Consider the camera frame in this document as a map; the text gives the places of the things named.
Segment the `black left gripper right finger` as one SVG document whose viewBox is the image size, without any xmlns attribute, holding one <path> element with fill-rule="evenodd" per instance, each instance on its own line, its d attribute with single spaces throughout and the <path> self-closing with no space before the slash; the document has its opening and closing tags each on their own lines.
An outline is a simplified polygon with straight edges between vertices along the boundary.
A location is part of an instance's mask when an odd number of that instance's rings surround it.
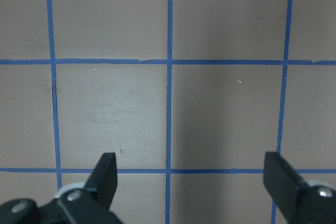
<svg viewBox="0 0 336 224">
<path fill-rule="evenodd" d="M 277 152 L 266 152 L 264 158 L 264 187 L 283 216 L 294 216 L 308 183 Z"/>
</svg>

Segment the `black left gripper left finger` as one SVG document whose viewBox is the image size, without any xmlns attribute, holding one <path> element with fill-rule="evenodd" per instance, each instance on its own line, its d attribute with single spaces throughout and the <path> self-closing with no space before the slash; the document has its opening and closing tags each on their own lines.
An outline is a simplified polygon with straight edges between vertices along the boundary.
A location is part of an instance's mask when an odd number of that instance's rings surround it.
<svg viewBox="0 0 336 224">
<path fill-rule="evenodd" d="M 84 190 L 104 209 L 109 210 L 118 186 L 115 153 L 103 153 L 87 179 Z"/>
</svg>

